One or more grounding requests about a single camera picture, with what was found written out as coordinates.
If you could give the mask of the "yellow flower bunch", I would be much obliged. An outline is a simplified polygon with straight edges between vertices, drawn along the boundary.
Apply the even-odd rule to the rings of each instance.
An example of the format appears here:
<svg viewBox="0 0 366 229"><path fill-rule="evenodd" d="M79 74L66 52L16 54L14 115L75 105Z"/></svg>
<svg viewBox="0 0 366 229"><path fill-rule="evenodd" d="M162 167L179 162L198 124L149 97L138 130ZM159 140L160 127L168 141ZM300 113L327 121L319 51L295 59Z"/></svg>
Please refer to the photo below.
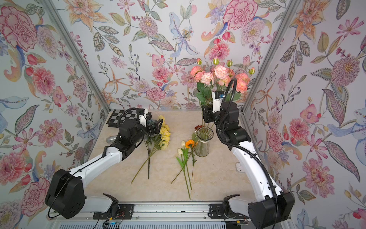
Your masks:
<svg viewBox="0 0 366 229"><path fill-rule="evenodd" d="M144 138L144 145L147 150L148 157L146 161L141 165L135 176L133 177L131 183L135 181L141 170L147 165L148 172L147 177L150 178L150 164L152 156L160 150L165 150L170 143L170 128L166 124L165 117L163 115L159 115L157 120L149 120L148 123L150 127L153 127L152 124L156 124L158 131L154 132L152 135L148 135Z"/></svg>

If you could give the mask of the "pink flower stem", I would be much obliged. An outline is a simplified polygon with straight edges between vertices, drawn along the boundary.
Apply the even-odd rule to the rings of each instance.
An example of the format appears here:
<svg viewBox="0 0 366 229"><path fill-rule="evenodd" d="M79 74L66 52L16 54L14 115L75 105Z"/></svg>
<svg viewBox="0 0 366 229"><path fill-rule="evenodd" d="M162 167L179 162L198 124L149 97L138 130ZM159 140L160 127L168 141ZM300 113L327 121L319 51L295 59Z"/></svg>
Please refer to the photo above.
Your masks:
<svg viewBox="0 0 366 229"><path fill-rule="evenodd" d="M213 66L205 68L203 61L198 58L197 66L191 70L191 76L197 84L197 94L199 104L202 109L202 119L205 123L210 123L213 120L213 113L215 112L214 106L217 109L220 105L214 102L215 92L222 91L229 85L229 82L233 76L230 73L231 62L220 63L219 59L214 58Z"/></svg>
<svg viewBox="0 0 366 229"><path fill-rule="evenodd" d="M201 86L205 87L211 85L212 74L205 70L201 58L196 59L196 66L191 69L190 76L193 78L193 81L197 83L198 90Z"/></svg>
<svg viewBox="0 0 366 229"><path fill-rule="evenodd" d="M234 100L243 103L247 99L251 77L255 73L255 68L244 64L233 64L231 60L228 60L226 65L228 68L228 78L225 85L228 86L229 82L235 78L237 85Z"/></svg>

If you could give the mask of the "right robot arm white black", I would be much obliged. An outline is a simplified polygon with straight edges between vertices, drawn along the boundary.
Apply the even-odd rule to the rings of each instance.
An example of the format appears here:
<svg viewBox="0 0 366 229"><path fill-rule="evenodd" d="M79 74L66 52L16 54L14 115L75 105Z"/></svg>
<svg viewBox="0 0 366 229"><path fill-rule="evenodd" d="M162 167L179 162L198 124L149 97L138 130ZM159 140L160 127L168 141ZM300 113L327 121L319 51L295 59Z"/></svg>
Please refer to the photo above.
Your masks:
<svg viewBox="0 0 366 229"><path fill-rule="evenodd" d="M238 159L253 187L256 201L250 202L238 194L226 196L221 207L210 211L209 217L249 219L257 229L274 227L288 219L295 199L275 184L256 153L249 134L239 126L239 109L233 102L236 86L237 79L233 78L225 92L213 92L213 105L203 107L202 111L204 121L215 124L218 139Z"/></svg>

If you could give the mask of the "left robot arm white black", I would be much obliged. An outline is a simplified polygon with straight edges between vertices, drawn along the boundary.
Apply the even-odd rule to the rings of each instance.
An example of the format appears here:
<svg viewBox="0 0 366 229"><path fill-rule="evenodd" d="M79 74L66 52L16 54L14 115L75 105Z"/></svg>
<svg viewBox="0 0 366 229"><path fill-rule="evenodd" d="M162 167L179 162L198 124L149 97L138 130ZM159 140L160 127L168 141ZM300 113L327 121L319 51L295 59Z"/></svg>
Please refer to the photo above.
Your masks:
<svg viewBox="0 0 366 229"><path fill-rule="evenodd" d="M117 136L100 155L71 170L55 172L45 204L66 219L84 212L98 212L108 218L118 217L121 209L115 197L106 193L102 197L86 196L84 189L104 171L127 159L146 136L159 134L163 122L162 119L153 120L152 114L144 108L125 110L117 119Z"/></svg>

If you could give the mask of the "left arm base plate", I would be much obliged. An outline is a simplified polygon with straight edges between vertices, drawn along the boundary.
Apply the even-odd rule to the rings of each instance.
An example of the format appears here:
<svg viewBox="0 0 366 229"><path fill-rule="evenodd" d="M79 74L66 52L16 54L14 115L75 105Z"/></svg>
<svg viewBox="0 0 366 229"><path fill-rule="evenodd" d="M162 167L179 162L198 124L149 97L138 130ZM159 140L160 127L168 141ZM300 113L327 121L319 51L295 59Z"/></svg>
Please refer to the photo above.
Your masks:
<svg viewBox="0 0 366 229"><path fill-rule="evenodd" d="M124 220L132 219L132 214L134 210L134 204L119 204L119 208L114 212L100 213L95 212L92 219L95 220Z"/></svg>

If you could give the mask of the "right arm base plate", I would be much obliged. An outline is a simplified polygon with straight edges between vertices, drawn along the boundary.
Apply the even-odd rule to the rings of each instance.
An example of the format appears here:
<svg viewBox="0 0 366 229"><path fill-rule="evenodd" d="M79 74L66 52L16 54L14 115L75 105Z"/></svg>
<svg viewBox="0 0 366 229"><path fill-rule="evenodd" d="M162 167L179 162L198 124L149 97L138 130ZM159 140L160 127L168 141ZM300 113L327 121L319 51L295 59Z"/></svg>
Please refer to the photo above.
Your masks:
<svg viewBox="0 0 366 229"><path fill-rule="evenodd" d="M216 203L209 205L208 216L211 219L234 219L234 220L245 220L249 219L241 213L234 213L230 207L225 203Z"/></svg>

